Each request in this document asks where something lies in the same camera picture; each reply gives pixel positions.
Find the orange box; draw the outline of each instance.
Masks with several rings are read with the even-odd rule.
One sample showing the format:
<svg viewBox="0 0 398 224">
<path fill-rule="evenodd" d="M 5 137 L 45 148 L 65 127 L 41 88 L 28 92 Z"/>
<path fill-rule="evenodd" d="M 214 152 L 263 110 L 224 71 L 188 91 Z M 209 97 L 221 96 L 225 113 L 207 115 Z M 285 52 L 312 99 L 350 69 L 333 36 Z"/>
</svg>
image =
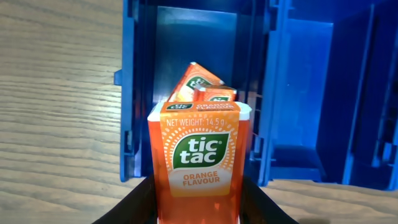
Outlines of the orange box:
<svg viewBox="0 0 398 224">
<path fill-rule="evenodd" d="M 194 101 L 235 101 L 236 90 L 228 86 L 197 84 Z"/>
<path fill-rule="evenodd" d="M 196 84 L 223 85 L 224 82 L 198 63 L 191 62 L 168 102 L 192 102 Z"/>
<path fill-rule="evenodd" d="M 159 103 L 148 116 L 161 224 L 238 223 L 250 107 Z"/>
</svg>

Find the gray wooden floor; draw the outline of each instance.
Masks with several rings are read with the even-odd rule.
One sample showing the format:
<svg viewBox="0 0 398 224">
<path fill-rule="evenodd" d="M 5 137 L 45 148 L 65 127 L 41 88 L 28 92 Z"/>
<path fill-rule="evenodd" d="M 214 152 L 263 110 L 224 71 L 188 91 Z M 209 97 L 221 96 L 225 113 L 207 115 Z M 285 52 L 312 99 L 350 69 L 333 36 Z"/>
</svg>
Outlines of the gray wooden floor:
<svg viewBox="0 0 398 224">
<path fill-rule="evenodd" d="M 122 0 L 0 0 L 0 223 L 91 223 L 119 181 Z M 398 192 L 275 181 L 301 223 L 398 223 Z"/>
</svg>

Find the blue storage tray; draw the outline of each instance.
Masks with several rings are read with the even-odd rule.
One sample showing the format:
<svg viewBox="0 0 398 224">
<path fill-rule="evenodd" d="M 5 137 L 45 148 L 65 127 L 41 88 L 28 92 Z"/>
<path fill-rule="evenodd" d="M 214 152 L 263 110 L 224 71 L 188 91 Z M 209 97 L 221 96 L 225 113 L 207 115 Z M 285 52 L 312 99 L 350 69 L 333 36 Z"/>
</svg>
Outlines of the blue storage tray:
<svg viewBox="0 0 398 224">
<path fill-rule="evenodd" d="M 398 1 L 124 0 L 121 181 L 150 175 L 147 116 L 190 62 L 252 108 L 245 174 L 398 188 Z"/>
</svg>

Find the green logo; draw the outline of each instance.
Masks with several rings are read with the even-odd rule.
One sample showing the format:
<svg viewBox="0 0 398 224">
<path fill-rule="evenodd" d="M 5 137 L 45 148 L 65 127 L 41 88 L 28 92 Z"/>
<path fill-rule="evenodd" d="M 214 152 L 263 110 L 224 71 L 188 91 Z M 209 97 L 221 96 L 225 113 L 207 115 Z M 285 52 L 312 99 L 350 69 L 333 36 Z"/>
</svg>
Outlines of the green logo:
<svg viewBox="0 0 398 224">
<path fill-rule="evenodd" d="M 211 167 L 220 163 L 226 153 L 229 133 L 191 134 L 176 145 L 173 169 Z"/>
<path fill-rule="evenodd" d="M 168 106 L 166 109 L 167 110 L 186 110 L 192 107 L 191 103 L 184 103 L 184 104 L 174 104 L 174 105 L 170 105 Z"/>
<path fill-rule="evenodd" d="M 228 101 L 229 97 L 228 96 L 215 96 L 210 101 Z"/>
<path fill-rule="evenodd" d="M 191 79 L 188 81 L 187 86 L 188 86 L 189 88 L 191 88 L 192 90 L 194 90 L 195 85 L 197 85 L 197 84 L 207 84 L 207 85 L 210 85 L 211 83 L 210 83 L 209 81 L 205 80 L 205 79 L 202 78 L 202 77 L 193 77 L 193 78 L 191 78 Z"/>
</svg>

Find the wooden surface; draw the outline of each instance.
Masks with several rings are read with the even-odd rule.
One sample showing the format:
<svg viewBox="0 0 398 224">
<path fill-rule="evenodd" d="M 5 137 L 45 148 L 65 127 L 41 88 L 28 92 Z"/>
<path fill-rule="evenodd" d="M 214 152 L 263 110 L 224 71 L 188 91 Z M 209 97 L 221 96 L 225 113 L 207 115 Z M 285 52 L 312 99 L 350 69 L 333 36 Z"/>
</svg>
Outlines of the wooden surface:
<svg viewBox="0 0 398 224">
<path fill-rule="evenodd" d="M 122 0 L 0 0 L 0 223 L 91 223 L 119 181 Z M 275 181 L 301 223 L 398 223 L 398 192 Z"/>
</svg>

